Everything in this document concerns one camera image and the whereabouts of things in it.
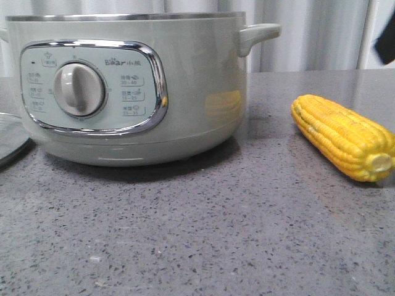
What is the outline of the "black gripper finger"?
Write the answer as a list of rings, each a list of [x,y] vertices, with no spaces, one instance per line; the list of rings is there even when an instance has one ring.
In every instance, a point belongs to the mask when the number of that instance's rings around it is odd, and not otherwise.
[[[394,22],[389,22],[374,45],[380,62],[383,65],[394,61]]]

